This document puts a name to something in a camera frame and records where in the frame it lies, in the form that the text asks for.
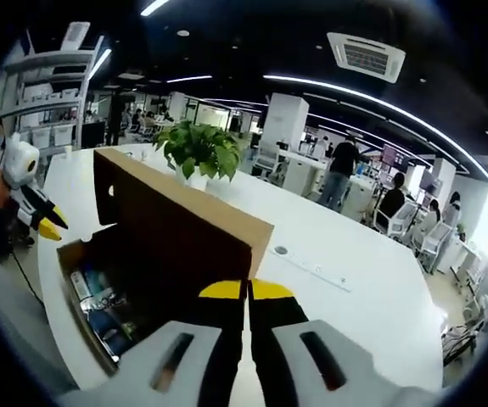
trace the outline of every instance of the cardboard box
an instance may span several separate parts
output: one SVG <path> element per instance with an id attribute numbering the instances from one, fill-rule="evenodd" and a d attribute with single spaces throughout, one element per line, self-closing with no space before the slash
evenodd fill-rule
<path id="1" fill-rule="evenodd" d="M 115 364 L 81 312 L 73 271 L 86 263 L 103 271 L 126 296 L 139 341 L 210 284 L 255 276 L 273 226 L 111 148 L 94 152 L 94 183 L 100 224 L 111 226 L 60 248 L 59 262 L 77 322 L 110 374 Z"/>

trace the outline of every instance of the box flap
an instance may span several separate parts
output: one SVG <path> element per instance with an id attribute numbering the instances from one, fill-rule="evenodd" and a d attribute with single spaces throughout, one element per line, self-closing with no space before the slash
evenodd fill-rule
<path id="1" fill-rule="evenodd" d="M 256 275 L 272 225 L 113 148 L 94 152 L 94 177 L 100 224 L 119 223 L 146 253 L 154 244 L 175 268 L 219 279 Z"/>

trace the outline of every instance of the green plant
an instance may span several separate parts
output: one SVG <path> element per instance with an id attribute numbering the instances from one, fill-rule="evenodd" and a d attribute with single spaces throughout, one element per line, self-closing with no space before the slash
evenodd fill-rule
<path id="1" fill-rule="evenodd" d="M 153 145 L 156 150 L 165 146 L 165 158 L 168 166 L 176 169 L 172 160 L 182 167 L 186 179 L 199 167 L 201 175 L 213 178 L 228 176 L 230 180 L 236 174 L 240 162 L 240 152 L 236 141 L 212 125 L 193 125 L 183 121 L 159 134 Z"/>

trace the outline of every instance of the black ceiling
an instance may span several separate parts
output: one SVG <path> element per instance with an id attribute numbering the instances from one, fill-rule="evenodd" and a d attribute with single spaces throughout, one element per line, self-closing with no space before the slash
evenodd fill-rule
<path id="1" fill-rule="evenodd" d="M 394 120 L 447 151 L 472 176 L 483 178 L 453 146 L 402 114 L 329 89 L 262 76 L 294 76 L 366 93 L 425 120 L 472 155 L 488 155 L 488 2 L 485 8 L 483 3 L 457 6 L 458 2 L 448 1 L 410 5 L 399 0 L 170 0 L 149 17 L 141 17 L 149 3 L 95 0 L 81 3 L 76 10 L 48 8 L 30 28 L 32 42 L 37 52 L 56 49 L 69 22 L 91 21 L 84 45 L 92 46 L 99 35 L 105 35 L 104 46 L 113 50 L 93 78 L 92 88 L 110 83 L 131 89 L 139 83 L 145 85 L 141 90 L 155 94 L 181 91 L 200 98 L 259 103 L 273 92 L 312 93 Z M 190 36 L 178 36 L 179 30 L 189 31 Z M 363 36 L 403 49 L 407 56 L 397 83 L 339 68 L 328 32 Z M 145 78 L 138 82 L 117 78 L 127 71 L 139 71 Z M 149 82 L 196 75 L 213 75 L 213 79 Z M 377 134 L 415 153 L 437 153 L 412 133 L 376 116 L 320 98 L 304 98 L 313 114 Z M 326 120 L 308 120 L 308 125 L 318 124 L 343 130 Z"/>

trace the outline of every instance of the white flower pot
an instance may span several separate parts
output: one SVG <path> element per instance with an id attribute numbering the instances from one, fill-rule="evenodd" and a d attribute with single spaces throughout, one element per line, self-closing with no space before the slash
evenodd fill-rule
<path id="1" fill-rule="evenodd" d="M 183 185 L 198 189 L 202 192 L 206 190 L 206 186 L 208 185 L 208 176 L 202 176 L 198 166 L 194 167 L 194 173 L 189 177 L 189 179 L 186 179 L 185 175 L 183 174 L 182 167 L 176 165 L 176 178 Z"/>

